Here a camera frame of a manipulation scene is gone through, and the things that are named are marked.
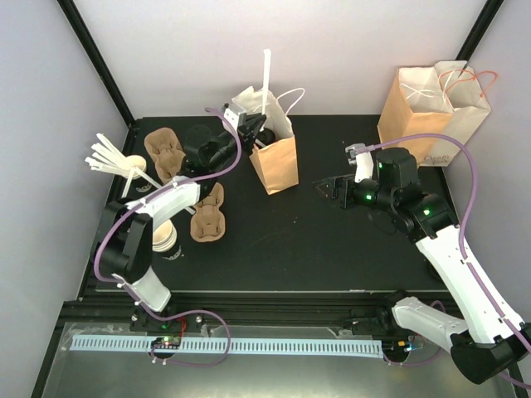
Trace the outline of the small brown paper bag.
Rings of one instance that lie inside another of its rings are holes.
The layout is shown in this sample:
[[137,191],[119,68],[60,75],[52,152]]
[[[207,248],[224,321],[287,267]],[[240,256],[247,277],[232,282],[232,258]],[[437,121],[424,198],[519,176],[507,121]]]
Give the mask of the small brown paper bag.
[[265,105],[265,128],[275,135],[275,142],[252,148],[250,160],[268,195],[294,187],[299,183],[295,134],[279,100],[269,92]]

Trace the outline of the stack of paper cups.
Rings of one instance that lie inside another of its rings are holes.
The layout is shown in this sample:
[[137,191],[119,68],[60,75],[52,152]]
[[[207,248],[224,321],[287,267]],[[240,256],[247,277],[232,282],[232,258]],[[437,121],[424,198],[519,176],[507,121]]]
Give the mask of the stack of paper cups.
[[178,232],[171,220],[165,221],[153,232],[153,252],[164,260],[176,260],[182,253]]

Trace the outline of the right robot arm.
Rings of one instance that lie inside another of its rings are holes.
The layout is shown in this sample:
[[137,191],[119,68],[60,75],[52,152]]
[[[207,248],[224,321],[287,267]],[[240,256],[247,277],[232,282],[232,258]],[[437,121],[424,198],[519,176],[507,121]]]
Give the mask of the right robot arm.
[[429,261],[463,316],[453,317],[401,295],[379,310],[379,328],[387,334],[404,328],[428,338],[475,384],[529,354],[530,325],[490,282],[446,199],[422,190],[415,157],[405,148],[383,149],[372,156],[362,144],[345,151],[356,172],[317,181],[316,191],[342,209],[365,206],[388,214]]

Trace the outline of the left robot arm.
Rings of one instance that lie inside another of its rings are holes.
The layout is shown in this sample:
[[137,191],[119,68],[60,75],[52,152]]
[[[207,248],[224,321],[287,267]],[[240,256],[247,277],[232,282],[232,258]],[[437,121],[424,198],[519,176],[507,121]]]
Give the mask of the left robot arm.
[[149,321],[160,331],[172,329],[177,309],[169,305],[170,290],[153,270],[158,247],[154,233],[179,212],[197,205],[215,187],[217,179],[249,152],[266,123],[263,114],[216,111],[224,123],[221,133],[195,125],[183,140],[183,160],[176,176],[137,200],[120,199],[108,204],[98,226],[92,249],[95,276],[127,290],[137,304],[150,309]]

